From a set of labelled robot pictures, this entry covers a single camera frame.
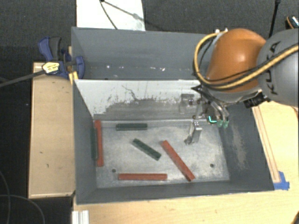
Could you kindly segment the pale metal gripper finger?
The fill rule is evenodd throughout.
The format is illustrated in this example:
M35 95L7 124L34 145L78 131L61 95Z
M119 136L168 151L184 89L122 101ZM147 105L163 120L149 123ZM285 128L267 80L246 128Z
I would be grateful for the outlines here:
M190 128L188 131L188 136L184 140L186 145L191 145L197 143L199 141L199 137L202 132L202 127L200 126L198 121L192 121L190 124Z
M184 114L193 107L194 94L181 94L179 103L179 113Z

